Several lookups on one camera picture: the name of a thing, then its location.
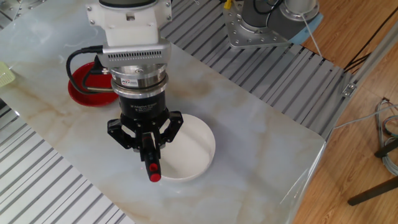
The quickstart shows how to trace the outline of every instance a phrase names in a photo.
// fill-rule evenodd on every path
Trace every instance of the silver ring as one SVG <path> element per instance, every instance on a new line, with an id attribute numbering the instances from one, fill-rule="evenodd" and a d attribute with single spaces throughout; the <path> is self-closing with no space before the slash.
<path id="1" fill-rule="evenodd" d="M 115 83 L 114 80 L 111 81 L 111 84 L 113 91 L 119 96 L 123 96 L 130 99 L 143 99 L 143 98 L 156 96 L 165 91 L 168 81 L 169 81 L 169 76 L 166 74 L 164 79 L 159 84 L 157 84 L 156 86 L 152 86 L 150 88 L 129 89 L 119 86 L 117 83 Z"/>
<path id="2" fill-rule="evenodd" d="M 288 18 L 288 19 L 290 19 L 290 20 L 303 22 L 303 21 L 304 21 L 304 18 L 305 18 L 306 21 L 309 21 L 310 19 L 313 19 L 315 16 L 318 15 L 318 12 L 319 12 L 319 2 L 317 1 L 317 4 L 315 5 L 315 7 L 314 7 L 311 11 L 306 12 L 306 13 L 303 13 L 304 18 L 302 17 L 301 14 L 290 11 L 290 10 L 287 8 L 285 2 L 282 3 L 282 4 L 279 6 L 279 9 L 280 9 L 280 11 L 282 12 L 282 14 L 283 14 L 286 18 Z"/>
<path id="3" fill-rule="evenodd" d="M 144 66 L 125 66 L 111 68 L 109 72 L 118 78 L 140 80 L 160 75 L 166 70 L 166 66 L 166 63 Z"/>

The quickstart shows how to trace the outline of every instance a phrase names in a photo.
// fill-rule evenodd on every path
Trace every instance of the grey cable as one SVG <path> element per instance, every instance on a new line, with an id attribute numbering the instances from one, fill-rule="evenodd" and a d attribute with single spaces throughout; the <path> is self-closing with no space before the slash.
<path id="1" fill-rule="evenodd" d="M 389 108 L 394 107 L 395 105 L 389 106 L 387 108 L 384 108 L 382 110 L 380 110 L 381 106 L 384 103 L 387 103 L 387 100 L 382 100 L 379 105 L 377 106 L 376 112 L 382 112 L 384 110 L 388 110 Z M 380 114 L 376 115 L 376 122 L 377 122 L 377 128 L 379 131 L 379 143 L 380 143 L 380 148 L 384 147 L 385 145 L 389 144 L 392 140 L 394 140 L 395 138 L 389 138 L 387 139 L 387 141 L 384 141 L 383 138 L 383 128 L 382 128 L 382 121 L 380 120 Z M 384 156 L 382 159 L 384 166 L 387 168 L 387 170 L 393 174 L 398 176 L 398 166 L 391 160 L 391 158 L 388 156 L 388 154 L 386 156 Z"/>
<path id="2" fill-rule="evenodd" d="M 383 108 L 383 109 L 381 109 L 381 110 L 378 110 L 378 111 L 374 112 L 373 114 L 367 115 L 367 116 L 365 116 L 365 117 L 363 117 L 363 118 L 355 119 L 355 120 L 353 120 L 353 121 L 349 121 L 349 122 L 344 123 L 344 124 L 342 124 L 342 125 L 336 126 L 336 127 L 334 127 L 333 129 L 342 128 L 342 127 L 344 127 L 344 126 L 346 126 L 346 125 L 349 125 L 349 124 L 352 124 L 352 123 L 355 123 L 355 122 L 358 122 L 358 121 L 362 121 L 362 120 L 371 118 L 371 117 L 373 117 L 374 115 L 377 115 L 377 114 L 379 114 L 379 113 L 381 113 L 381 112 L 383 112 L 383 111 L 386 111 L 386 110 L 391 109 L 391 108 L 394 108 L 394 107 L 398 107 L 398 105 L 388 106 L 388 107 L 386 107 L 386 108 Z"/>
<path id="3" fill-rule="evenodd" d="M 317 50 L 318 50 L 319 56 L 321 56 L 321 58 L 323 58 L 322 53 L 321 53 L 321 50 L 319 49 L 318 43 L 316 42 L 315 37 L 312 35 L 312 31 L 311 31 L 311 29 L 310 29 L 310 26 L 309 26 L 308 23 L 307 23 L 307 20 L 306 20 L 305 17 L 304 17 L 304 14 L 300 13 L 300 16 L 301 16 L 301 18 L 303 18 L 303 21 L 304 21 L 304 23 L 305 23 L 305 26 L 306 26 L 307 29 L 308 29 L 308 32 L 310 33 L 310 36 L 311 36 L 311 38 L 312 38 L 312 41 L 313 41 L 313 43 L 315 44 L 315 47 L 316 47 Z"/>

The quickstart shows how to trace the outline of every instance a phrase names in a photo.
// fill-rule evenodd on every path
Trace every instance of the marble table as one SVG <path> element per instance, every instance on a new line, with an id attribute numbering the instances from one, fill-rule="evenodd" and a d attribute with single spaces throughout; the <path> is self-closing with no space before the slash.
<path id="1" fill-rule="evenodd" d="M 0 33 L 0 60 L 17 76 L 0 98 L 136 223 L 292 222 L 325 141 L 173 46 L 167 106 L 204 120 L 216 154 L 195 180 L 149 182 L 139 154 L 106 133 L 118 102 L 88 108 L 68 95 L 68 55 L 104 41 L 87 2 L 49 1 Z"/>

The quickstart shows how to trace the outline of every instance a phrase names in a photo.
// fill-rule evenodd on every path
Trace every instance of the wooden floor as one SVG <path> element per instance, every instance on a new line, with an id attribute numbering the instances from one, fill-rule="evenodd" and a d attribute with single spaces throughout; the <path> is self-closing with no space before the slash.
<path id="1" fill-rule="evenodd" d="M 398 6 L 398 1 L 321 0 L 320 5 L 325 18 L 315 38 L 324 57 L 344 67 Z M 387 23 L 367 52 L 376 47 L 396 21 L 398 15 Z M 311 40 L 304 46 L 316 52 Z M 373 113 L 383 97 L 398 103 L 398 44 L 359 87 L 338 124 Z M 387 111 L 381 118 L 392 114 L 392 110 Z M 378 149 L 374 118 L 335 130 L 294 224 L 398 223 L 398 189 L 355 207 L 347 204 L 350 197 L 393 177 L 373 156 Z M 398 151 L 391 157 L 398 162 Z"/>

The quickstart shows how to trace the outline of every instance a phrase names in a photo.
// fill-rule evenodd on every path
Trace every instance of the black cable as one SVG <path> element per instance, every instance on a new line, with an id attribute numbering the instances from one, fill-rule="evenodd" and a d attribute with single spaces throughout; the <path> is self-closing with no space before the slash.
<path id="1" fill-rule="evenodd" d="M 257 6 L 256 6 L 256 0 L 253 0 L 253 8 L 254 8 L 255 12 L 258 13 L 258 14 L 260 14 L 260 15 L 268 15 L 269 13 L 275 11 L 275 10 L 283 3 L 283 1 L 284 1 L 284 0 L 278 1 L 277 3 L 275 3 L 275 5 L 274 5 L 274 7 L 273 7 L 272 9 L 270 9 L 270 10 L 268 10 L 268 11 L 266 11 L 266 12 L 260 12 L 260 11 L 257 9 Z"/>
<path id="2" fill-rule="evenodd" d="M 271 9 L 275 9 L 276 7 L 278 7 L 277 4 L 278 4 L 279 2 L 282 2 L 282 1 L 283 1 L 283 0 L 277 0 L 277 2 L 276 2 L 274 5 L 268 4 L 268 1 L 267 1 L 267 4 L 270 5 L 270 6 L 272 6 Z M 267 19 L 266 19 L 266 27 L 268 27 L 269 18 L 271 17 L 271 14 L 272 14 L 272 13 L 273 13 L 273 11 L 270 12 L 270 13 L 268 14 L 268 16 L 267 16 Z"/>
<path id="3" fill-rule="evenodd" d="M 84 91 L 82 90 L 80 87 L 78 87 L 78 85 L 76 84 L 75 80 L 73 79 L 72 76 L 72 72 L 70 70 L 70 63 L 72 62 L 72 59 L 74 57 L 76 57 L 77 55 L 80 54 L 87 54 L 87 53 L 102 53 L 102 49 L 103 46 L 99 45 L 99 46 L 92 46 L 92 47 L 86 47 L 80 50 L 75 51 L 74 53 L 72 53 L 71 55 L 69 55 L 68 60 L 67 60 L 67 75 L 69 77 L 70 83 L 73 85 L 73 87 L 75 87 L 75 89 L 77 91 L 79 91 L 79 93 L 85 94 L 85 95 L 92 95 L 92 94 L 98 94 L 99 92 L 95 92 L 95 91 Z"/>
<path id="4" fill-rule="evenodd" d="M 350 71 L 351 69 L 357 67 L 358 65 L 364 63 L 364 62 L 366 61 L 366 59 L 367 59 L 367 58 L 364 58 L 364 59 L 362 59 L 362 60 L 356 62 L 356 63 L 353 64 L 352 66 L 350 66 L 350 67 L 348 67 L 347 69 L 345 69 L 345 72 L 348 72 L 348 71 Z"/>
<path id="5" fill-rule="evenodd" d="M 355 71 L 351 72 L 351 74 L 355 74 L 358 70 L 359 70 L 359 68 L 357 68 Z"/>
<path id="6" fill-rule="evenodd" d="M 373 38 L 376 36 L 376 34 L 384 27 L 384 25 L 386 25 L 386 23 L 388 22 L 388 20 L 391 19 L 391 17 L 398 11 L 398 7 L 396 7 L 396 9 L 390 14 L 390 16 L 387 17 L 386 20 L 384 20 L 384 22 L 379 26 L 379 28 L 375 31 L 375 33 L 372 35 L 372 37 L 365 43 L 365 45 L 363 45 L 363 47 L 361 48 L 361 50 L 359 50 L 359 52 L 355 55 L 355 57 L 353 57 L 353 59 L 351 59 L 351 61 L 347 64 L 347 66 L 345 66 L 344 70 L 346 70 L 349 66 L 351 66 L 354 62 L 354 60 L 356 59 L 356 57 L 358 57 L 360 55 L 360 53 L 369 45 L 369 43 L 373 40 Z"/>
<path id="7" fill-rule="evenodd" d="M 87 90 L 87 91 L 91 91 L 91 90 L 89 90 L 88 87 L 86 86 L 86 82 L 87 82 L 88 77 L 90 76 L 90 72 L 91 72 L 91 71 L 88 71 L 88 72 L 87 72 L 87 74 L 84 76 L 83 81 L 82 81 L 82 83 L 81 83 L 81 86 L 82 86 L 85 90 Z"/>
<path id="8" fill-rule="evenodd" d="M 266 1 L 267 5 L 269 6 L 275 6 L 278 2 L 276 2 L 275 4 L 269 4 L 269 0 Z"/>
<path id="9" fill-rule="evenodd" d="M 368 57 L 369 57 L 370 54 L 371 54 L 371 53 L 368 53 L 367 55 L 365 55 L 365 56 L 363 56 L 363 57 L 361 57 L 361 58 L 359 58 L 359 59 L 356 59 L 355 61 L 353 61 L 353 62 L 351 63 L 351 65 L 354 64 L 354 63 L 356 63 L 356 62 L 358 62 L 358 61 L 360 61 L 360 60 L 363 60 L 364 58 L 365 58 L 365 59 L 368 59 Z"/>

